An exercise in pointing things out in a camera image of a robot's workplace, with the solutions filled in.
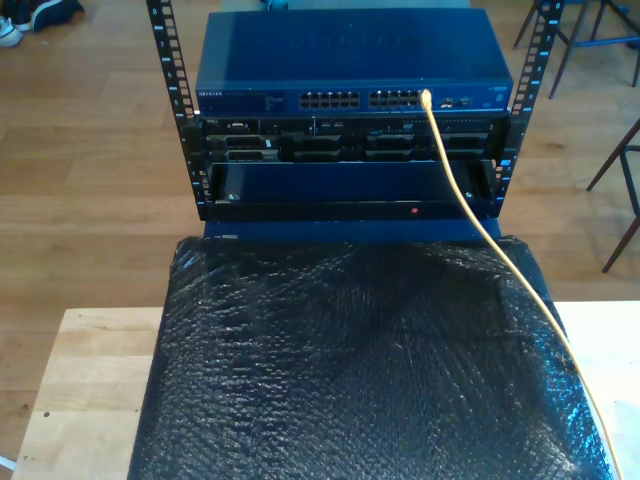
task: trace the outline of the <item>wooden floor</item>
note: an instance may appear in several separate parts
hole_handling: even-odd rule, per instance
[[[218,2],[176,3],[195,80]],[[476,4],[519,75],[524,51],[511,44],[529,2]],[[83,22],[0,51],[0,454],[13,458],[64,310],[162,305],[176,243],[202,233],[144,2],[85,6]],[[563,23],[575,16],[568,8]],[[602,28],[621,31],[611,15]],[[563,51],[558,42],[502,226],[530,244],[556,300],[638,299],[640,235],[600,273],[632,219],[620,167],[584,191],[640,115],[635,59],[621,45],[579,50],[549,100]]]

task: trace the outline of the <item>table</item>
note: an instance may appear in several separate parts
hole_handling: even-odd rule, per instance
[[[640,302],[559,302],[626,478],[640,478]],[[14,480],[124,480],[162,308],[67,310]]]

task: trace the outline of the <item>white sneaker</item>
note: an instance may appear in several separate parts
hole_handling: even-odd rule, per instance
[[[13,47],[22,40],[22,33],[11,24],[11,19],[0,17],[0,47]]]

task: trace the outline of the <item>sneaker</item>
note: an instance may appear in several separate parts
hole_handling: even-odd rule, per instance
[[[16,30],[21,32],[31,30],[31,12],[27,0],[4,0],[0,15],[11,19]]]
[[[63,25],[84,15],[78,0],[29,0],[31,28],[40,32],[51,25]]]
[[[16,30],[11,19],[0,17],[0,47],[13,47],[22,40],[22,33]]]

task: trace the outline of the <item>stool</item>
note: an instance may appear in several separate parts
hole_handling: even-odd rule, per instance
[[[636,25],[625,13],[625,11],[616,5],[612,0],[600,0],[600,9],[598,10],[598,15],[596,17],[595,24],[593,26],[593,31],[591,32],[591,39],[586,41],[578,42],[576,39],[578,37],[578,33],[580,32],[580,28],[584,22],[584,19],[587,16],[587,12],[589,10],[590,0],[583,0],[582,7],[580,8],[580,13],[578,14],[578,20],[576,21],[576,25],[573,28],[573,32],[571,32],[571,37],[567,38],[567,36],[562,33],[559,25],[553,24],[553,22],[549,22],[546,18],[546,10],[549,5],[543,5],[542,0],[534,0],[533,5],[531,5],[531,9],[529,9],[529,13],[527,14],[527,18],[525,18],[524,24],[520,29],[520,33],[518,33],[518,37],[516,38],[516,42],[513,48],[517,48],[520,40],[524,36],[524,32],[526,31],[529,23],[531,23],[531,19],[533,18],[533,14],[538,12],[538,15],[541,15],[547,22],[553,24],[553,28],[556,30],[558,37],[567,45],[567,50],[564,52],[564,57],[562,57],[562,62],[560,63],[560,69],[558,70],[558,74],[556,75],[556,79],[553,82],[553,87],[551,87],[551,94],[549,98],[553,98],[556,89],[558,88],[558,84],[560,83],[560,78],[562,78],[562,74],[564,73],[564,69],[567,66],[567,62],[569,61],[569,56],[571,55],[571,51],[574,47],[595,47],[599,45],[610,45],[613,43],[628,43],[628,42],[638,42],[640,41],[640,26]],[[636,35],[630,37],[618,37],[618,38],[606,38],[601,40],[596,40],[596,35],[598,33],[598,27],[600,27],[600,21],[602,20],[602,15],[604,14],[605,7],[609,6],[613,12],[618,15],[627,26],[633,30]],[[635,87],[638,84],[638,74],[640,74],[640,50],[638,50],[638,59],[636,61],[636,69],[633,74],[633,82],[632,86]]]
[[[627,190],[629,191],[629,198],[631,199],[631,206],[633,208],[633,213],[635,213],[636,218],[633,219],[631,225],[625,232],[622,240],[618,243],[618,246],[613,251],[611,258],[607,261],[607,264],[602,269],[603,273],[607,273],[613,262],[620,256],[624,248],[627,246],[633,235],[636,233],[638,228],[640,227],[640,205],[638,205],[638,196],[636,195],[636,189],[633,186],[633,178],[631,176],[631,170],[629,169],[629,162],[627,161],[627,152],[640,152],[640,145],[629,145],[629,142],[633,137],[640,131],[640,118],[638,121],[631,127],[631,130],[627,132],[622,141],[618,144],[618,146],[611,152],[609,158],[606,162],[600,167],[600,170],[596,174],[596,176],[591,180],[591,183],[587,187],[587,191],[591,191],[593,187],[595,187],[596,183],[602,178],[609,167],[615,162],[616,158],[620,157],[620,164],[622,165],[622,173],[624,174],[624,180],[627,184]]]

